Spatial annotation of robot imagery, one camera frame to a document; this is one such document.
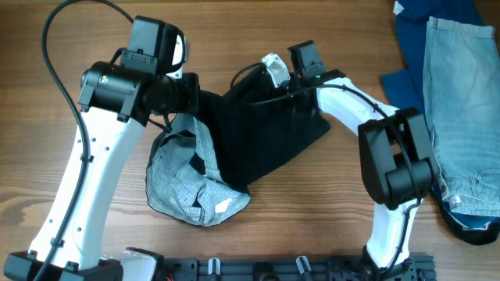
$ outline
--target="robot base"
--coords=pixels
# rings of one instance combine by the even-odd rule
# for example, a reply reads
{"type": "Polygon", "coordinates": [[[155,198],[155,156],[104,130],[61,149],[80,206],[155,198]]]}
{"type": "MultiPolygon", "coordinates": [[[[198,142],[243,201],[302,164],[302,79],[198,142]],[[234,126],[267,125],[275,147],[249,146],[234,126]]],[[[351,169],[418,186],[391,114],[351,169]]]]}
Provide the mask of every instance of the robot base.
{"type": "MultiPolygon", "coordinates": [[[[436,272],[434,257],[426,255],[410,255],[412,263],[409,270],[399,276],[391,277],[391,281],[435,281],[436,272]]],[[[162,274],[172,274],[173,280],[187,281],[256,281],[254,266],[264,262],[273,266],[274,274],[280,281],[361,281],[362,277],[354,273],[361,261],[361,256],[338,256],[325,259],[310,259],[310,278],[300,273],[294,259],[270,260],[222,260],[220,275],[209,275],[209,261],[198,261],[193,258],[166,258],[162,274]]]]}

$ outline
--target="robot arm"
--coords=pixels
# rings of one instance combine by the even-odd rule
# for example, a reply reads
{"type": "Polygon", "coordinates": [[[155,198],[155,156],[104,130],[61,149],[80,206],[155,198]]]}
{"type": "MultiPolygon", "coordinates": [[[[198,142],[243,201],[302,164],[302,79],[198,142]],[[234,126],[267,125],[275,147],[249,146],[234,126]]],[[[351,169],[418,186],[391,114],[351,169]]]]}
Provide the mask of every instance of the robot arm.
{"type": "Polygon", "coordinates": [[[43,279],[152,279],[157,261],[150,254],[127,250],[103,256],[102,234],[120,174],[150,113],[190,112],[198,106],[198,76],[182,73],[186,52],[187,40],[176,27],[138,16],[120,66],[96,62],[84,73],[80,114],[91,142],[77,203],[53,258],[48,258],[77,185],[83,160],[79,130],[51,211],[30,250],[9,256],[7,277],[32,280],[47,260],[51,265],[43,279]]]}
{"type": "MultiPolygon", "coordinates": [[[[309,41],[289,48],[295,73],[300,73],[306,85],[336,85],[342,88],[318,88],[318,107],[347,126],[359,137],[362,178],[375,201],[372,235],[364,250],[364,279],[387,279],[405,271],[409,257],[408,243],[413,220],[421,198],[425,196],[438,174],[437,163],[427,138],[423,117],[414,109],[398,111],[358,89],[343,73],[326,73],[314,43],[309,41]],[[383,116],[365,99],[377,105],[383,116]],[[403,136],[404,147],[393,155],[395,143],[393,123],[403,136]],[[411,167],[406,167],[402,153],[409,155],[411,167]],[[417,189],[411,183],[409,169],[416,176],[417,189]]],[[[290,77],[286,65],[275,54],[262,59],[271,75],[274,87],[286,87],[290,77]]]]}

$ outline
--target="white clip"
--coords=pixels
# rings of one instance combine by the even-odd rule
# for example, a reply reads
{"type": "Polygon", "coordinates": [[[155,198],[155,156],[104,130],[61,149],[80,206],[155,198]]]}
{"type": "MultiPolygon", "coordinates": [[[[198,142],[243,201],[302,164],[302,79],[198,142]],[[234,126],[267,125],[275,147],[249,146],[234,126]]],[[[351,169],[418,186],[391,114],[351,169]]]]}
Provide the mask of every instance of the white clip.
{"type": "MultiPolygon", "coordinates": [[[[173,51],[173,59],[172,59],[172,64],[175,65],[177,63],[186,63],[189,60],[189,41],[186,37],[184,39],[180,37],[180,35],[177,35],[177,41],[175,44],[175,50],[173,51]],[[182,45],[184,45],[184,57],[182,57],[182,45]]],[[[174,79],[180,79],[182,78],[182,72],[183,72],[184,66],[180,66],[180,68],[176,72],[172,73],[167,73],[166,75],[174,78],[174,79]]]]}
{"type": "Polygon", "coordinates": [[[276,54],[269,53],[262,58],[262,63],[266,65],[267,72],[271,75],[275,88],[290,81],[290,73],[288,72],[287,65],[276,54]]]}

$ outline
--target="black fabric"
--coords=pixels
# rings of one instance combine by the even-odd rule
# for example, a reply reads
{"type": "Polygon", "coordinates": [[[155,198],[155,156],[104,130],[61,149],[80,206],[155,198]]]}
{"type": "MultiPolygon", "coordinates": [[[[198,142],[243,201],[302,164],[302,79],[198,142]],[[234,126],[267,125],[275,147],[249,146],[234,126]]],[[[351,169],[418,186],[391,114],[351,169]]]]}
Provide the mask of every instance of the black fabric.
{"type": "Polygon", "coordinates": [[[146,169],[149,169],[149,167],[151,167],[151,165],[153,165],[153,157],[155,157],[155,154],[158,151],[158,148],[160,148],[162,146],[161,144],[162,144],[163,139],[165,138],[166,135],[167,135],[167,132],[164,130],[153,141],[153,143],[151,145],[151,152],[149,153],[149,160],[148,160],[148,165],[146,166],[146,169]]]}
{"type": "Polygon", "coordinates": [[[446,224],[459,239],[477,246],[493,243],[497,240],[500,233],[500,223],[492,222],[486,230],[464,230],[463,226],[450,216],[442,204],[439,204],[439,208],[446,224]]]}
{"type": "Polygon", "coordinates": [[[330,129],[317,108],[315,91],[250,105],[279,96],[264,70],[250,72],[222,97],[201,91],[199,110],[193,114],[209,128],[221,177],[235,190],[290,161],[330,129]]]}
{"type": "Polygon", "coordinates": [[[201,159],[196,152],[193,158],[189,161],[189,165],[191,165],[191,167],[193,167],[193,169],[195,169],[199,174],[206,174],[205,161],[203,161],[203,159],[201,159]]]}

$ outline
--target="jeans pocket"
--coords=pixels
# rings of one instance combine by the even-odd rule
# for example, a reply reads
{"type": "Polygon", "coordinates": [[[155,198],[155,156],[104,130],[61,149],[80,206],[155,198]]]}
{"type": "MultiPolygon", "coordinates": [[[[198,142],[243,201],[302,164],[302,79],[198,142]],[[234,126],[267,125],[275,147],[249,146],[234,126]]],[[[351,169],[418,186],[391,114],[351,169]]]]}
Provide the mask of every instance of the jeans pocket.
{"type": "Polygon", "coordinates": [[[474,197],[500,203],[500,169],[484,169],[473,180],[474,197]]]}

